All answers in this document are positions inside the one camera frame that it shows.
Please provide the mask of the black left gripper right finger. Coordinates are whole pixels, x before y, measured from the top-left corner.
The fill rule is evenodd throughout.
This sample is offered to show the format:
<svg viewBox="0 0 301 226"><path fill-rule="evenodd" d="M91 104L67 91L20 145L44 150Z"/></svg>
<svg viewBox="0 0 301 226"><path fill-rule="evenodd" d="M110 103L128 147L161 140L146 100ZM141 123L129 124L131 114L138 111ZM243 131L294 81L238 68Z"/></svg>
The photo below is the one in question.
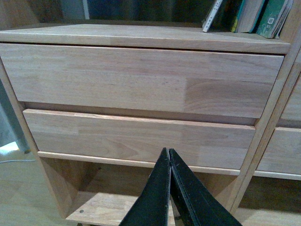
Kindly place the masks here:
<svg viewBox="0 0 301 226"><path fill-rule="evenodd" d="M240 226L174 149L169 149L171 196L185 226Z"/></svg>

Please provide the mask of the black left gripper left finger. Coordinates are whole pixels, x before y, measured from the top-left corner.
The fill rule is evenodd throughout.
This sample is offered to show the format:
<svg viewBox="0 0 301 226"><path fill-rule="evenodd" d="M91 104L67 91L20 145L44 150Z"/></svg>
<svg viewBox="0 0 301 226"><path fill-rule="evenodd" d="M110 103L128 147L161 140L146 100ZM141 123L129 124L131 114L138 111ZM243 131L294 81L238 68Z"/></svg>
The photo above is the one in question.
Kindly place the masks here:
<svg viewBox="0 0 301 226"><path fill-rule="evenodd" d="M168 149L163 148L141 195L122 219L120 225L168 225L170 184L170 156Z"/></svg>

